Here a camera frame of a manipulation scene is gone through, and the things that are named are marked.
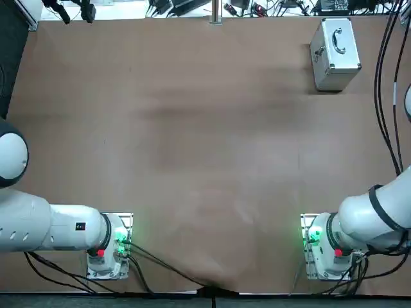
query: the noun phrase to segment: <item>table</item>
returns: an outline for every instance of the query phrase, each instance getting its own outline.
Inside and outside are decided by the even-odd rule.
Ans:
[[[336,211],[346,196],[394,178],[372,102],[385,18],[353,18],[363,69],[340,94],[314,88],[308,44],[319,22],[40,23],[9,113],[31,151],[17,188],[51,203],[133,212],[134,241],[194,277],[233,291],[290,292],[303,258],[300,213]],[[391,131],[402,36],[397,27],[385,62]],[[405,52],[403,67],[410,61]],[[410,77],[400,70],[399,98]],[[402,111],[398,123],[407,166],[410,123]],[[85,271],[83,253],[46,257]],[[373,258],[370,273],[397,261]],[[1,262],[1,290],[66,290],[41,281],[21,253]],[[156,291],[198,287],[142,262]],[[364,282],[360,292],[409,295],[409,269]],[[141,290],[135,277],[108,285]],[[326,288],[302,274],[295,292]]]

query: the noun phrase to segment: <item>metal pole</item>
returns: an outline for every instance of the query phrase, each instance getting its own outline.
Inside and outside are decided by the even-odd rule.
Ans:
[[[220,12],[222,12],[222,1],[221,0],[211,0],[211,24],[222,24],[222,16],[220,16]]]

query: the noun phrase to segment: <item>black band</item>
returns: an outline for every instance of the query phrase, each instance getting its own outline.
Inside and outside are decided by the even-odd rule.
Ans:
[[[105,225],[106,225],[106,229],[105,229],[105,236],[104,236],[104,240],[101,243],[101,245],[99,247],[94,247],[94,248],[90,248],[87,250],[87,253],[92,256],[92,257],[96,257],[97,256],[97,251],[98,250],[106,250],[106,248],[108,247],[109,243],[110,243],[110,238],[111,238],[111,222],[110,219],[107,217],[106,214],[100,213],[101,216],[103,216],[104,221],[105,221]]]
[[[5,120],[0,119],[0,137],[2,137],[3,135],[6,135],[7,133],[14,133],[14,134],[18,135],[24,141],[24,143],[26,144],[26,148],[27,148],[27,162],[26,162],[26,166],[24,167],[24,170],[22,171],[22,173],[18,177],[16,177],[16,178],[3,178],[2,176],[0,176],[0,188],[6,188],[6,187],[9,187],[9,186],[12,186],[12,185],[16,184],[22,178],[23,174],[26,172],[28,162],[29,162],[29,152],[28,152],[27,142],[24,139],[24,137],[22,136],[21,132],[19,132],[10,123],[7,123]]]
[[[104,218],[104,221],[105,221],[105,224],[106,224],[106,226],[107,226],[107,229],[106,229],[106,233],[105,233],[104,240],[103,240],[103,242],[102,242],[102,244],[101,244],[101,246],[100,246],[100,249],[105,250],[105,249],[108,247],[109,243],[110,243],[110,238],[111,238],[111,222],[110,222],[110,219],[107,217],[106,214],[101,213],[101,215],[102,215],[103,218]]]
[[[381,206],[380,202],[377,199],[376,190],[382,187],[382,185],[375,185],[370,188],[368,191],[368,197],[370,198],[370,202],[372,207],[374,208],[377,215],[381,218],[384,223],[393,229],[393,231],[398,232],[406,232],[406,228],[397,224],[392,218],[384,211],[383,207]]]
[[[335,215],[336,215],[336,213],[331,213],[328,216],[328,219],[327,219],[326,233],[327,233],[328,242],[331,245],[332,249],[334,249],[334,250],[339,249],[339,250],[341,250],[342,255],[349,255],[353,251],[351,249],[350,250],[343,249],[338,244],[338,241],[335,239],[335,237],[333,235],[333,219],[334,219]]]

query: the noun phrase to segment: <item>case handle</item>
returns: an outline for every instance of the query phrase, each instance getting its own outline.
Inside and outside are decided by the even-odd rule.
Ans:
[[[335,49],[335,51],[337,52],[337,53],[340,53],[341,55],[343,55],[344,53],[345,53],[345,47],[343,47],[343,48],[339,48],[338,46],[337,46],[337,34],[341,34],[341,32],[342,32],[342,30],[341,30],[341,28],[338,28],[338,29],[336,29],[334,32],[333,32],[333,46],[334,46],[334,49]]]

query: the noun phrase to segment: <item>floor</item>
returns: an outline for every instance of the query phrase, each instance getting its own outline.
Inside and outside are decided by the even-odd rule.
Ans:
[[[208,299],[190,300],[144,300],[139,298],[76,298],[74,296],[35,296],[35,295],[1,295],[2,307],[7,308],[208,308],[211,301]],[[216,308],[345,308],[372,307],[372,308],[402,308],[409,307],[408,300],[307,300],[307,299],[278,299],[278,300],[233,300],[217,299]]]

